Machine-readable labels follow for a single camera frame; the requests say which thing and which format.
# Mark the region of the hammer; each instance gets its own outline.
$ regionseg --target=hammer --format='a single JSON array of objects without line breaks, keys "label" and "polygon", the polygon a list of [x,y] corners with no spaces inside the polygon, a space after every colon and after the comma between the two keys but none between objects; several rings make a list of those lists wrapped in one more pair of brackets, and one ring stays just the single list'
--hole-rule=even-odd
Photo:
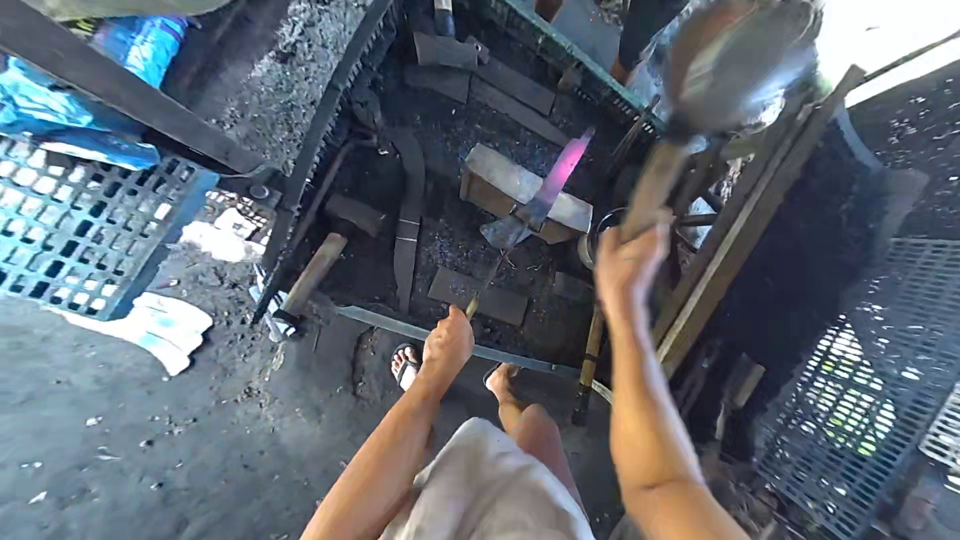
[{"label": "hammer", "polygon": [[[690,16],[670,47],[664,86],[673,113],[666,135],[647,158],[636,181],[620,242],[657,223],[658,212],[690,156],[697,134],[722,133],[759,116],[768,104],[808,73],[817,12],[802,0],[757,9],[744,0],[719,2]],[[586,421],[603,312],[593,309],[587,352],[572,422]]]}]

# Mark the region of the wooden hammer handle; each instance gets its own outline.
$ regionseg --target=wooden hammer handle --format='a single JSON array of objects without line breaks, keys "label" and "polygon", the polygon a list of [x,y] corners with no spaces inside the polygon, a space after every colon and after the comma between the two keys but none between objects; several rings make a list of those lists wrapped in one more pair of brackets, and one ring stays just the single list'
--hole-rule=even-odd
[{"label": "wooden hammer handle", "polygon": [[620,224],[620,242],[629,242],[657,223],[660,208],[680,178],[690,156],[686,144],[658,142],[634,186],[627,215]]}]

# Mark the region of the wooden plank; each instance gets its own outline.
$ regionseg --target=wooden plank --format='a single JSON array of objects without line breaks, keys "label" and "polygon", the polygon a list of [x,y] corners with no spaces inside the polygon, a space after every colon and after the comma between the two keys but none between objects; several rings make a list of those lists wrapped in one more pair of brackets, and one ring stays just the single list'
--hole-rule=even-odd
[{"label": "wooden plank", "polygon": [[283,303],[283,310],[291,315],[302,315],[310,295],[317,290],[317,285],[324,280],[330,272],[330,267],[340,258],[341,252],[347,246],[347,239],[336,233],[330,233],[324,239],[324,243],[313,254],[306,268],[297,278],[294,286],[290,287],[290,294],[287,295],[287,301]]},{"label": "wooden plank", "polygon": [[545,117],[503,93],[503,91],[494,88],[490,83],[474,79],[470,84],[470,96],[491,109],[503,112],[524,128],[554,144],[565,146],[570,141],[570,137],[566,136],[564,132],[560,131],[560,128],[551,124]]},{"label": "wooden plank", "polygon": [[[428,298],[466,309],[480,285],[480,280],[441,266],[426,295]],[[480,306],[477,312],[520,326],[523,324],[523,315],[527,312],[527,297],[488,286],[480,295]]]},{"label": "wooden plank", "polygon": [[683,362],[707,320],[727,293],[733,279],[760,240],[767,225],[783,200],[783,196],[800,177],[801,167],[813,153],[833,112],[862,79],[864,72],[852,66],[824,104],[804,122],[782,163],[770,175],[768,185],[759,185],[743,206],[730,231],[724,236],[704,275],[693,288],[677,319],[670,326],[657,349],[657,358],[667,376]]},{"label": "wooden plank", "polygon": [[403,82],[415,88],[429,88],[440,92],[460,103],[467,102],[470,91],[468,71],[443,65],[405,65]]},{"label": "wooden plank", "polygon": [[[484,49],[487,48],[473,36],[467,38],[467,43],[475,43]],[[490,57],[487,63],[476,66],[473,73],[544,116],[548,116],[553,109],[556,94],[496,58]]]},{"label": "wooden plank", "polygon": [[757,152],[756,158],[747,165],[744,174],[733,187],[730,200],[720,210],[716,222],[713,223],[710,232],[707,234],[707,238],[697,249],[697,255],[690,262],[690,267],[686,270],[680,282],[677,283],[670,299],[660,309],[660,314],[654,325],[655,344],[659,345],[661,343],[670,326],[676,320],[680,310],[689,299],[690,293],[693,292],[693,288],[704,275],[707,265],[720,247],[720,242],[723,241],[730,231],[733,221],[743,210],[748,196],[753,192],[761,178],[763,178],[761,184],[764,185],[769,180],[772,171],[783,159],[808,115],[809,109],[802,110],[799,100],[788,102],[780,115],[780,119],[768,129],[769,133],[763,138],[761,149]]}]

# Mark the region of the dirt floor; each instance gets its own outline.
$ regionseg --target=dirt floor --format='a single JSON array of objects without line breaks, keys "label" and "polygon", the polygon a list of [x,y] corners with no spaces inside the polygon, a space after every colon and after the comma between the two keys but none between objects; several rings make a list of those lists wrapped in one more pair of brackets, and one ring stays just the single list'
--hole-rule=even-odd
[{"label": "dirt floor", "polygon": [[[331,317],[282,355],[252,310],[247,263],[181,247],[156,282],[213,317],[193,365],[168,378],[144,350],[0,298],[0,521],[5,538],[296,538],[316,504],[396,400],[399,337]],[[437,450],[467,418],[495,421],[473,359],[444,399]],[[575,383],[524,372],[521,396],[562,425],[591,524],[622,513],[604,403],[585,429],[566,421]],[[88,419],[101,419],[87,426]],[[40,493],[42,501],[29,503]]]}]

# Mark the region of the flip-flop sandal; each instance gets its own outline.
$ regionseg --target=flip-flop sandal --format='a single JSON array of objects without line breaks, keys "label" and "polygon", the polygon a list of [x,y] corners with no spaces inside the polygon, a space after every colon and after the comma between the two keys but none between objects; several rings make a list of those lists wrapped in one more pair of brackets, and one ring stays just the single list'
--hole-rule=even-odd
[{"label": "flip-flop sandal", "polygon": [[[496,364],[495,366],[493,366],[492,368],[490,368],[489,370],[487,370],[487,373],[485,373],[485,374],[483,375],[483,386],[484,386],[484,388],[487,387],[487,379],[489,379],[490,376],[493,375],[493,372],[496,371],[497,369],[499,369],[500,366],[502,366],[502,365],[503,365],[503,362],[500,362],[500,363]],[[523,370],[522,367],[521,367],[521,368],[517,368],[517,370],[514,372],[513,375],[510,376],[510,378],[511,378],[511,379],[515,378],[515,377],[516,377],[516,374],[520,373],[520,371],[522,371],[522,370]]]},{"label": "flip-flop sandal", "polygon": [[[394,349],[394,352],[390,355],[391,363],[393,363],[394,361],[394,356],[399,354],[400,351],[406,349],[407,347],[410,347],[411,349],[413,349],[415,353],[418,352],[417,347],[414,347],[413,343],[400,343],[399,345],[396,346],[396,349]],[[400,385],[400,382],[403,380],[403,376],[407,373],[407,368],[413,369],[414,375],[416,375],[420,372],[420,363],[412,362],[408,359],[404,359],[403,363],[400,364],[400,369],[396,370],[396,386],[400,390],[403,390],[403,386]]]}]

